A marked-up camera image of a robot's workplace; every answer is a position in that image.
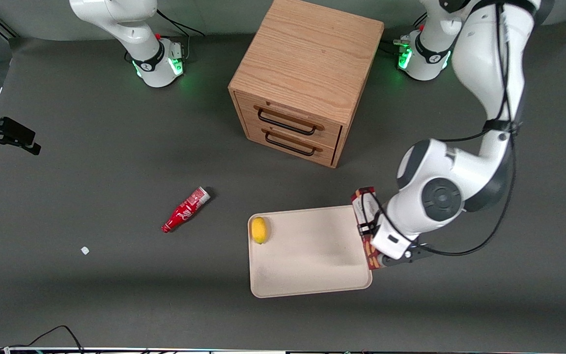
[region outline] red bottle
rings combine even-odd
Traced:
[[[182,202],[171,214],[171,218],[161,227],[164,233],[169,233],[173,228],[189,220],[196,210],[200,209],[211,196],[202,187],[198,187],[191,195]]]

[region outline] wood grain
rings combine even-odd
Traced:
[[[297,114],[290,110],[282,110],[276,106],[268,105],[268,102],[261,99],[253,99],[247,95],[237,93],[235,96],[237,105],[242,112],[243,126],[256,125],[258,127],[265,127],[275,132],[283,132],[283,134],[290,135],[301,142],[304,141],[310,144],[318,143],[335,149],[338,137],[340,136],[340,125],[329,123],[328,121],[320,121],[314,117]],[[260,109],[262,110],[261,117],[265,119],[271,119],[272,121],[289,125],[299,130],[305,130],[306,132],[313,130],[313,127],[316,127],[316,129],[313,134],[304,135],[288,128],[267,123],[259,119],[258,113]]]
[[[301,157],[303,159],[324,165],[324,166],[328,166],[328,167],[333,167],[332,166],[332,161],[333,161],[333,154],[335,152],[334,148],[332,147],[327,147],[327,146],[322,146],[320,144],[309,144],[303,141],[300,141],[299,139],[296,139],[296,137],[292,137],[289,134],[285,134],[283,132],[279,132],[279,131],[274,131],[271,130],[269,128],[266,127],[260,127],[258,125],[246,125],[246,128],[249,132],[248,138],[251,141],[254,141],[256,143],[262,144],[267,146],[268,148],[275,148],[276,150],[279,151],[283,151],[287,154],[291,154],[294,156],[298,156]],[[304,151],[304,152],[313,152],[313,155],[311,156],[305,156],[302,154],[297,154],[296,152],[293,152],[287,148],[284,147],[279,147],[277,145],[274,145],[272,143],[269,143],[268,141],[266,141],[265,139],[265,135],[267,133],[270,133],[269,135],[269,139],[276,141],[277,143],[281,143],[284,144],[286,146],[289,146],[290,148],[297,148],[298,150]]]
[[[349,125],[384,24],[274,0],[229,87]]]

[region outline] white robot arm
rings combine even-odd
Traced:
[[[69,4],[81,20],[121,42],[149,86],[165,87],[182,74],[180,44],[157,38],[144,22],[157,12],[157,0],[69,0]]]
[[[507,152],[525,82],[523,49],[540,5],[540,0],[466,0],[458,6],[450,0],[421,2],[429,18],[422,32],[402,37],[415,44],[402,55],[400,69],[415,79],[435,78],[458,36],[454,71],[483,105],[487,121],[478,155],[436,139],[406,152],[397,172],[399,193],[379,215],[371,242],[393,259],[420,233],[445,226],[463,210],[491,206],[504,194]]]

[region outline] cable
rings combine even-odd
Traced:
[[[167,17],[164,13],[162,13],[159,9],[157,9],[157,13],[160,14],[160,16],[161,16],[162,18],[166,19],[167,21],[169,21],[169,22],[171,22],[171,23],[173,23],[173,24],[175,24],[175,25],[177,25],[177,26],[185,27],[185,28],[188,29],[188,30],[192,30],[192,31],[194,31],[194,32],[198,32],[198,33],[202,34],[203,37],[206,37],[206,34],[200,32],[200,31],[197,30],[197,29],[192,29],[191,27],[189,27],[189,26],[187,26],[187,25],[183,25],[183,24],[180,23],[180,22],[176,22],[175,20],[172,20],[171,18]]]
[[[177,29],[179,29],[183,34],[185,34],[185,36],[187,36],[187,54],[185,54],[185,60],[189,59],[189,54],[191,54],[191,36],[189,35],[189,33],[187,33],[184,29],[182,29],[182,27],[185,27],[186,29],[190,29],[194,32],[198,32],[200,34],[202,34],[203,37],[206,37],[206,34],[200,32],[197,29],[192,29],[189,26],[183,25],[180,22],[176,22],[175,20],[172,20],[171,18],[167,17],[164,13],[162,13],[160,10],[157,10],[157,13],[159,13],[159,15],[166,19],[169,23],[171,23],[174,27],[176,27]]]
[[[497,55],[499,57],[499,65],[501,66],[501,71],[502,71],[502,79],[503,79],[503,85],[504,85],[504,95],[503,98],[501,100],[501,107],[499,109],[499,113],[497,114],[497,118],[495,119],[500,119],[501,118],[501,114],[503,113],[503,109],[504,107],[507,108],[508,110],[508,119],[511,122],[514,122],[514,119],[512,118],[512,112],[510,110],[510,103],[509,103],[509,99],[508,99],[508,69],[509,69],[509,64],[510,64],[510,47],[508,45],[508,41],[505,41],[506,44],[506,70],[504,72],[504,67],[503,67],[503,60],[502,60],[502,55],[501,55],[501,35],[500,35],[500,31],[499,31],[499,26],[500,26],[500,21],[499,19],[501,18],[501,10],[502,10],[502,6],[500,4],[496,5],[496,12],[497,12]],[[483,134],[485,134],[486,132],[488,132],[488,130],[482,131],[481,133],[478,133],[476,135],[472,135],[471,137],[467,137],[467,138],[460,138],[460,139],[445,139],[444,141],[464,141],[464,140],[469,140],[469,139],[474,139],[478,136],[481,136]],[[514,135],[516,134],[516,130],[512,130],[509,134],[509,143],[510,143],[510,156],[512,159],[512,175],[510,176],[510,184],[508,186],[508,195],[506,196],[506,201],[504,203],[504,206],[501,210],[501,213],[499,214],[499,219],[497,219],[497,222],[495,224],[495,226],[493,227],[492,231],[490,232],[490,234],[488,235],[488,237],[485,238],[485,240],[483,240],[483,242],[481,242],[480,244],[478,244],[475,247],[472,247],[470,249],[467,249],[466,251],[462,251],[462,252],[447,252],[447,251],[440,251],[438,249],[433,249],[431,247],[427,247],[425,245],[422,245],[420,243],[418,243],[416,240],[409,240],[413,245],[415,245],[416,247],[430,252],[430,253],[434,253],[436,255],[441,255],[441,256],[466,256],[466,255],[470,255],[474,252],[479,251],[480,249],[483,249],[483,247],[485,247],[487,244],[490,243],[490,241],[492,240],[492,238],[496,235],[497,231],[499,230],[499,227],[501,227],[501,223],[503,222],[505,216],[506,216],[506,212],[508,211],[508,207],[510,206],[510,200],[512,199],[512,192],[514,191],[514,182],[516,181],[516,149],[514,146]],[[389,224],[393,227],[393,229],[395,229],[395,231],[397,233],[400,233],[401,235],[405,236],[396,226],[395,224],[393,224],[393,222],[390,220],[390,218],[388,217],[388,214],[386,212],[386,210],[383,208],[383,206],[381,205],[381,203],[379,202],[379,199],[377,199],[377,197],[373,194],[370,193],[371,197],[373,197],[373,199],[375,199],[375,202],[377,203],[377,206],[379,207],[379,210],[382,212],[382,214],[384,215],[384,217],[386,217],[386,220],[389,222]],[[366,215],[366,211],[364,210],[364,194],[362,194],[361,196],[361,202],[362,202],[362,213],[364,213],[364,215]]]
[[[495,5],[495,22],[496,22],[496,34],[497,34],[497,58],[499,60],[499,70],[501,70],[501,82],[502,85],[504,87],[504,96],[501,99],[501,107],[499,108],[499,112],[495,118],[495,120],[499,120],[501,118],[501,114],[503,114],[504,112],[504,105],[507,103],[508,101],[508,71],[509,71],[509,67],[510,67],[510,61],[509,61],[509,47],[508,47],[508,43],[506,42],[506,69],[504,70],[504,61],[501,59],[501,32],[499,31],[499,27],[501,26],[501,22],[499,21],[500,17],[501,17],[501,11],[502,11],[502,6],[501,4],[496,4]],[[510,118],[510,109],[508,108],[508,118]]]
[[[76,338],[76,335],[71,331],[71,329],[69,329],[69,327],[67,327],[64,324],[58,325],[52,329],[50,329],[49,331],[41,334],[40,336],[36,337],[36,339],[34,339],[33,341],[31,341],[29,344],[15,344],[15,345],[8,345],[6,347],[1,347],[1,350],[4,350],[4,348],[15,348],[15,347],[31,347],[34,343],[36,343],[36,341],[40,340],[41,338],[43,338],[44,336],[47,336],[47,334],[50,334],[51,332],[54,332],[56,329],[58,328],[64,328],[67,330],[67,332],[69,332],[69,334],[71,335],[71,338],[74,339],[74,341],[76,342],[76,347],[78,347],[78,350],[80,350],[80,352],[82,353],[84,350],[83,346],[80,344],[80,341],[78,340],[78,338]]]
[[[487,132],[490,132],[490,129],[482,130],[481,132],[479,132],[475,135],[471,135],[470,137],[455,138],[455,139],[437,139],[437,140],[442,141],[443,143],[455,143],[455,142],[458,142],[458,141],[467,141],[467,140],[479,138],[482,135],[486,134]]]
[[[399,53],[397,52],[391,52],[390,50],[384,49],[382,47],[377,47],[377,49],[381,50],[382,52],[386,53],[386,54],[390,54],[391,56],[399,56]]]
[[[419,18],[417,18],[412,24],[413,27],[418,27],[427,18],[427,12],[423,13]]]

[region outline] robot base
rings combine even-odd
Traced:
[[[173,43],[169,39],[161,38],[159,42],[165,47],[165,56],[155,67],[154,71],[139,70],[133,62],[137,75],[153,88],[161,88],[170,85],[176,78],[182,75],[184,67],[182,62],[182,47],[180,43]]]
[[[451,51],[444,58],[439,58],[436,63],[428,63],[422,54],[418,52],[414,43],[416,36],[420,34],[419,30],[411,31],[401,37],[401,40],[410,43],[406,45],[405,52],[399,56],[397,67],[407,73],[411,78],[420,81],[429,81],[436,78],[442,69],[447,67]]]

